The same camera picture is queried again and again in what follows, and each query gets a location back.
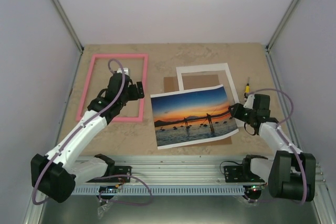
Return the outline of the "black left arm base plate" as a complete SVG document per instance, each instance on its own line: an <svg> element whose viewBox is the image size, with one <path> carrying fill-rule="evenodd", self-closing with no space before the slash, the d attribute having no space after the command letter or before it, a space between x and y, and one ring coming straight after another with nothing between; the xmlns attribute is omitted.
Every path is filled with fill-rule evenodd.
<svg viewBox="0 0 336 224"><path fill-rule="evenodd" d="M132 167L131 166L115 166L112 171L109 169L104 177L112 176L112 175L131 175ZM130 178L128 177L114 177L114 178L105 178L105 179L92 179L89 180L88 183L129 183Z"/></svg>

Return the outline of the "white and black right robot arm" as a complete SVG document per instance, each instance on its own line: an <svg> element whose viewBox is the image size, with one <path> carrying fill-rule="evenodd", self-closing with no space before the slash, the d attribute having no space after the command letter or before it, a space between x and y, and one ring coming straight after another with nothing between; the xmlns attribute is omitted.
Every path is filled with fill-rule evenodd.
<svg viewBox="0 0 336 224"><path fill-rule="evenodd" d="M225 166L227 182L238 175L244 182L264 181L274 198L310 202L315 196L316 159L303 152L283 132L280 122L270 116L270 96L251 94L245 104L229 106L231 116L251 126L254 135L266 141L274 152L273 158L246 155L238 171L234 166Z"/></svg>

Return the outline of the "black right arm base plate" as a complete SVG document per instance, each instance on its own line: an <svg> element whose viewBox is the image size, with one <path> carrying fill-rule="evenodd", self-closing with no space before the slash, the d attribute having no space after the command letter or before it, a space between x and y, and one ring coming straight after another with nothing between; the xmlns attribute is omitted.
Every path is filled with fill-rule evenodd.
<svg viewBox="0 0 336 224"><path fill-rule="evenodd" d="M246 173L242 166L223 166L223 173L227 183L264 183L257 175Z"/></svg>

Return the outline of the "sunset beach photo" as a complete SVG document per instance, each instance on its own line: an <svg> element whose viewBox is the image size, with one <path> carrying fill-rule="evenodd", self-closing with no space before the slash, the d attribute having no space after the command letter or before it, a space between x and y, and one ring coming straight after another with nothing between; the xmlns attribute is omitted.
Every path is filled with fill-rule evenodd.
<svg viewBox="0 0 336 224"><path fill-rule="evenodd" d="M153 94L151 107L160 150L231 137L239 126L223 85Z"/></svg>

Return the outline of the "white mat board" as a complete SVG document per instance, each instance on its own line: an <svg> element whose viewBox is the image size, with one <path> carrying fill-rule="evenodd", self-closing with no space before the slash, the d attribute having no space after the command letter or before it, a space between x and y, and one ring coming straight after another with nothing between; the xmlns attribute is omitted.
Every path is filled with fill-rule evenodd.
<svg viewBox="0 0 336 224"><path fill-rule="evenodd" d="M227 75L228 83L233 95L233 99L236 103L239 103L238 93L234 85L232 75L228 66L228 63L216 63L208 65L196 65L196 66L186 66L186 67L176 67L176 76L178 81L178 88L180 91L184 91L184 83L182 74L184 73L199 73L199 72L214 72L214 71L224 71Z"/></svg>

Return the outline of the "yellow handled screwdriver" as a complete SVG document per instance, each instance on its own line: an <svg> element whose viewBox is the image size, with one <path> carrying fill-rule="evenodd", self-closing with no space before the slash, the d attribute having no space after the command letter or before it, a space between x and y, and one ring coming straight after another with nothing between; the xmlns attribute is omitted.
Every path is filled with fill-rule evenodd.
<svg viewBox="0 0 336 224"><path fill-rule="evenodd" d="M248 94L250 93L250 77L247 79L247 83L245 86L245 92L244 92L244 99L247 100Z"/></svg>

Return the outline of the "pink picture frame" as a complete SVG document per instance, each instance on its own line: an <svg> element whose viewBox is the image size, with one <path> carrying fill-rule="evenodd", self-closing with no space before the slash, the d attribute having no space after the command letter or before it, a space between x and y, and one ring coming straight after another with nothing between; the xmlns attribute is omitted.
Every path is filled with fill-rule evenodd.
<svg viewBox="0 0 336 224"><path fill-rule="evenodd" d="M146 80L147 80L147 72L148 72L148 54L94 54L91 58L89 69L87 72L86 80L84 83L82 95L79 102L79 107L76 114L76 121L79 122L82 118L82 112L84 109L85 99L88 93L90 80L93 73L93 68L95 65L95 61L98 59L143 59L143 69L142 69L142 84L145 88ZM137 117L116 117L113 119L114 122L142 122L144 115L144 99L140 100L139 112Z"/></svg>

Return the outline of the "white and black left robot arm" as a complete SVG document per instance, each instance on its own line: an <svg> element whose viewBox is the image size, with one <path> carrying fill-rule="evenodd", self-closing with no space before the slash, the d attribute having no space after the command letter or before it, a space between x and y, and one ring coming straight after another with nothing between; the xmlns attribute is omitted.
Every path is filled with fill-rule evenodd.
<svg viewBox="0 0 336 224"><path fill-rule="evenodd" d="M108 182L119 177L114 160L103 154L80 164L76 160L93 138L120 114L127 102L142 98L142 82L133 83L126 74L113 74L108 86L90 102L71 132L47 154L36 154L32 158L33 203L39 205L36 200L38 191L62 203L78 185L93 180Z"/></svg>

